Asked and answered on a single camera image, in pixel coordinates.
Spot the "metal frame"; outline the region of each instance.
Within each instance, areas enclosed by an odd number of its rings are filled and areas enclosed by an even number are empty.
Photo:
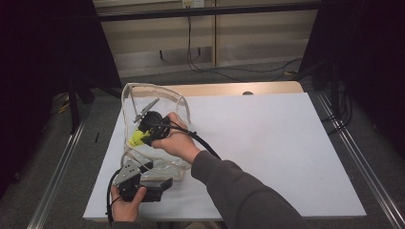
[[[178,10],[156,10],[125,13],[100,13],[97,19],[100,22],[107,21],[127,21],[154,18],[188,17],[188,16],[208,16],[241,14],[256,12],[276,12],[276,11],[298,11],[298,10],[318,10],[321,2],[287,3],[246,7],[215,7],[215,8],[195,8]]]
[[[319,95],[319,100],[321,101],[322,106],[324,107],[326,113],[329,116],[333,116],[333,112],[330,108],[331,103],[328,97],[325,94]],[[352,156],[357,168],[360,170],[363,178],[369,184],[370,189],[372,190],[376,200],[380,204],[382,210],[386,214],[388,220],[391,222],[391,225],[395,229],[405,228],[405,220],[401,215],[399,209],[397,208],[393,198],[391,197],[390,193],[385,189],[384,185],[375,175],[372,167],[370,166],[367,159],[364,157],[363,153],[361,153],[360,149],[358,148],[357,144],[355,143],[354,139],[352,138],[349,130],[346,127],[343,127],[343,122],[340,119],[333,118],[331,120],[334,128],[339,129],[337,133],[339,134],[340,138],[342,139],[343,143],[345,144],[346,148],[348,149],[349,153]]]
[[[32,215],[27,229],[40,229],[44,226],[45,220],[47,219],[48,214],[51,211],[53,202],[56,198],[59,186],[62,183],[62,179],[65,176],[66,170],[69,166],[69,162],[71,161],[71,158],[75,153],[75,146],[80,140],[81,133],[83,132],[84,125],[90,115],[92,107],[93,104],[89,104],[86,106],[83,119],[79,123],[75,132],[69,137],[69,141],[65,147],[65,150],[63,151],[63,155],[60,158],[55,171],[53,172],[53,176],[47,186],[44,195],[42,196],[41,200],[38,203],[38,206],[35,209],[35,212]]]

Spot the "transparent plastic container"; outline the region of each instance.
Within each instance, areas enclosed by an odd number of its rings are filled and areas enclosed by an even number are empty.
[[[191,124],[188,104],[181,94],[153,84],[126,84],[121,96],[125,121],[125,142],[121,167],[128,159],[134,160],[138,166],[153,161],[154,167],[142,175],[143,181],[163,181],[170,177],[174,180],[182,180],[184,170],[191,168],[186,161],[145,144],[132,146],[129,143],[140,123],[140,121],[134,122],[135,119],[156,98],[159,98],[159,101],[150,111],[158,112],[162,116],[174,112],[187,127]]]

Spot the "gray sweatshirt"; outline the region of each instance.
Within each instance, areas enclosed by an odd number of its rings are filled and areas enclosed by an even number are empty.
[[[232,161],[201,151],[191,176],[206,185],[208,194],[229,229],[309,228],[298,212],[277,192]],[[139,229],[136,222],[113,222],[113,229]]]

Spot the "black cable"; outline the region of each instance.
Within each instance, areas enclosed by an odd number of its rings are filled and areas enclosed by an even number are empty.
[[[203,146],[212,156],[214,156],[214,157],[216,157],[216,158],[218,158],[218,159],[221,159],[221,158],[218,156],[218,154],[214,151],[214,149],[212,149],[211,146],[210,146],[206,141],[204,141],[202,138],[200,138],[200,137],[197,135],[197,132],[190,132],[190,131],[188,131],[188,130],[182,128],[182,127],[180,127],[177,123],[176,123],[177,126],[161,125],[161,124],[152,124],[152,123],[150,123],[150,124],[148,124],[148,125],[149,125],[149,126],[156,126],[156,127],[171,128],[171,129],[175,129],[175,130],[179,130],[179,131],[185,132],[187,135],[193,137],[193,138],[194,138],[195,140],[197,140],[200,144],[202,144],[202,146]]]
[[[279,70],[283,70],[278,77],[270,80],[270,81],[275,81],[275,80],[281,78],[284,75],[284,73],[286,71],[286,67],[288,65],[290,65],[293,62],[301,61],[301,60],[302,60],[302,58],[295,58],[293,60],[290,60],[287,64],[285,64],[282,67],[272,69],[272,70],[264,70],[264,71],[256,71],[256,70],[248,70],[248,69],[240,69],[240,68],[232,68],[232,67],[221,67],[221,68],[216,68],[216,69],[205,69],[205,70],[200,69],[194,64],[194,62],[193,62],[193,60],[191,58],[191,17],[188,17],[187,64],[188,64],[188,68],[191,71],[193,71],[194,73],[216,73],[216,74],[220,74],[220,75],[222,75],[222,76],[224,76],[226,78],[229,78],[229,79],[232,79],[232,80],[235,80],[235,81],[238,81],[238,82],[247,82],[247,81],[244,81],[244,80],[241,80],[241,79],[231,77],[231,76],[226,75],[224,73],[218,73],[215,70],[236,70],[236,71],[244,71],[244,72],[249,72],[249,73],[271,73],[271,72],[276,72],[276,71],[279,71]]]
[[[114,199],[114,201],[113,201],[112,203],[110,203],[111,186],[112,186],[112,184],[113,184],[114,178],[117,176],[117,174],[119,174],[120,171],[121,171],[121,169],[118,169],[118,170],[113,174],[113,176],[112,176],[111,179],[110,179],[110,182],[108,183],[108,189],[107,189],[107,212],[106,212],[105,214],[106,214],[107,217],[108,217],[108,223],[110,223],[110,226],[111,226],[111,224],[112,224],[113,221],[114,221],[112,205],[113,205],[113,203],[114,203],[117,199],[119,199],[119,198],[116,198],[116,199]]]
[[[177,124],[176,122],[174,122],[174,121],[172,121],[172,120],[170,120],[170,123],[173,123],[173,124],[175,124],[176,126],[178,126],[178,127],[181,128],[181,126],[180,126],[179,124]]]
[[[343,111],[344,111],[344,114],[341,114],[341,116],[344,115],[345,117],[341,118],[341,122],[336,122],[337,123],[336,128],[334,128],[333,130],[328,132],[328,135],[334,134],[337,131],[340,131],[340,130],[346,128],[349,125],[349,123],[352,121],[352,97],[349,95],[347,89],[345,89],[345,91],[344,91],[343,98],[344,99],[340,105],[341,106],[340,109],[343,109]]]
[[[290,79],[290,81],[300,81],[300,80],[302,80],[303,78],[307,77],[310,73],[312,73],[312,71],[316,71],[317,69],[324,66],[325,63],[326,63],[326,61],[319,61],[315,65],[313,65],[313,66],[311,66],[309,68],[306,68],[305,70],[299,72],[292,79]]]
[[[335,113],[332,113],[331,115],[329,115],[329,116],[327,116],[327,117],[321,119],[321,122],[331,121],[331,120],[333,120],[333,119],[337,119],[338,117],[343,116],[343,115],[346,113],[346,109],[345,109],[345,108],[342,109],[342,107],[344,107],[344,103],[345,103],[345,102],[344,102],[344,100],[342,99],[342,100],[340,101],[340,104],[339,104],[339,115],[336,115]]]

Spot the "hand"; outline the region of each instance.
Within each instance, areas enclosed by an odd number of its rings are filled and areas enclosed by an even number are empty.
[[[167,116],[171,122],[187,129],[187,126],[179,121],[175,113],[170,113]],[[189,135],[176,129],[171,129],[167,138],[152,141],[152,146],[156,149],[163,149],[169,155],[181,157],[190,164],[193,164],[194,158],[201,151]]]
[[[145,197],[146,188],[140,187],[131,202],[125,202],[119,195],[119,190],[116,186],[111,187],[111,199],[116,201],[113,203],[114,221],[137,221],[139,214],[139,205]]]

